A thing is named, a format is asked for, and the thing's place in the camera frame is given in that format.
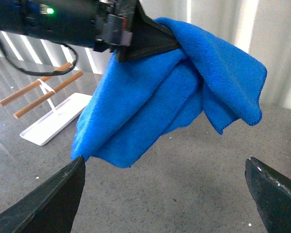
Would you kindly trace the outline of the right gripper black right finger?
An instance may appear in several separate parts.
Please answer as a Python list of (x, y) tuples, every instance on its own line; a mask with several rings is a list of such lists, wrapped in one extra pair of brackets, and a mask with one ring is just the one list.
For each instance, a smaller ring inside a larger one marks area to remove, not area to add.
[(255, 157), (245, 162), (245, 179), (269, 233), (291, 233), (291, 179)]

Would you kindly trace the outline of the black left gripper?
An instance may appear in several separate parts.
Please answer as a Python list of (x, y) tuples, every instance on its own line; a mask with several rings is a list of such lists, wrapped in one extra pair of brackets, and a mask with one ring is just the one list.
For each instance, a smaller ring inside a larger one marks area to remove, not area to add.
[(138, 0), (95, 0), (93, 50), (117, 49), (119, 62), (181, 48), (172, 31), (149, 18)]

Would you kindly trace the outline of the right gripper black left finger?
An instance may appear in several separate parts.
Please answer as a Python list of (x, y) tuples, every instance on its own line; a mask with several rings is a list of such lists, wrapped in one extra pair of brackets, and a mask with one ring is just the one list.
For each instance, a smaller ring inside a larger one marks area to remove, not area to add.
[(0, 233), (69, 233), (85, 184), (79, 156), (0, 213)]

